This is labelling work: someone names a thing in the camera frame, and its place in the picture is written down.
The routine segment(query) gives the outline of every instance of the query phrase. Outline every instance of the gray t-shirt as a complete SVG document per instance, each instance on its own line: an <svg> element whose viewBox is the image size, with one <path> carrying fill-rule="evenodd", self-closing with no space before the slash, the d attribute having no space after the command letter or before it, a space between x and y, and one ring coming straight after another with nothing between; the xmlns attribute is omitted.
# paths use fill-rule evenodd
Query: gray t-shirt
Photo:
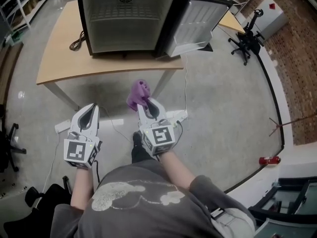
<svg viewBox="0 0 317 238"><path fill-rule="evenodd" d="M187 191L169 182L158 161L147 160L108 173L85 211L56 206L51 237L221 238L210 217L217 208L238 208L253 219L209 178L196 177Z"/></svg>

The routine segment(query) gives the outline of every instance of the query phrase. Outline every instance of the red cylinder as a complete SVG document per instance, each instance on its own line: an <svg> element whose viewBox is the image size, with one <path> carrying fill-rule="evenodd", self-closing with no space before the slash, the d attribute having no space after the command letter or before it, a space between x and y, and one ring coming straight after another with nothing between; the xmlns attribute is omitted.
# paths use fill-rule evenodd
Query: red cylinder
<svg viewBox="0 0 317 238"><path fill-rule="evenodd" d="M274 157L260 157L259 164L266 165L266 164L279 164L281 162L281 158L278 156Z"/></svg>

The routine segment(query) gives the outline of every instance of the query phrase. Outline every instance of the black pants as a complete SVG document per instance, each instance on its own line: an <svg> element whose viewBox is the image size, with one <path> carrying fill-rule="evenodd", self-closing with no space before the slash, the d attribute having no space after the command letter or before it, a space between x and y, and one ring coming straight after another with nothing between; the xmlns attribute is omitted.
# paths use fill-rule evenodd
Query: black pants
<svg viewBox="0 0 317 238"><path fill-rule="evenodd" d="M148 152L142 147L142 145L135 145L131 152L132 163L140 161L154 160Z"/></svg>

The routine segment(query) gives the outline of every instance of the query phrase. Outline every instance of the table leg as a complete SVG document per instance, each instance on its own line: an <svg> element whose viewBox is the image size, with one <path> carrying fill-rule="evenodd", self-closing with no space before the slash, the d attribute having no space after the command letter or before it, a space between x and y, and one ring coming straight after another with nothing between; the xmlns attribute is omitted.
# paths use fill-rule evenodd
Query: table leg
<svg viewBox="0 0 317 238"><path fill-rule="evenodd" d="M52 93L54 93L57 97L59 97L62 101L64 101L67 105L69 105L73 110L80 110L80 106L78 106L75 102L73 102L55 83L46 83L44 84Z"/></svg>
<svg viewBox="0 0 317 238"><path fill-rule="evenodd" d="M162 77L158 81L156 88L154 89L154 92L152 94L153 98L156 98L161 93L161 91L164 89L165 85L168 83L175 72L175 69L167 69L166 71L164 71Z"/></svg>

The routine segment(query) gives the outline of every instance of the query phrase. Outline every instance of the shirt sleeve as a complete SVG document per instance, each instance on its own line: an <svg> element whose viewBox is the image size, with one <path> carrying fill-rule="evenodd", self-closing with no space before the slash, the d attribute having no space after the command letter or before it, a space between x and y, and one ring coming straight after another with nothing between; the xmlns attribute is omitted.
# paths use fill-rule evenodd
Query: shirt sleeve
<svg viewBox="0 0 317 238"><path fill-rule="evenodd" d="M246 213L252 219L253 223L255 223L254 217L246 207L221 191L206 176L197 176L190 184L189 191L197 197L201 203L206 205L210 212L213 212L217 208L237 208Z"/></svg>
<svg viewBox="0 0 317 238"><path fill-rule="evenodd" d="M83 210L76 209L69 204L59 204L55 207L51 228L51 238L74 237Z"/></svg>

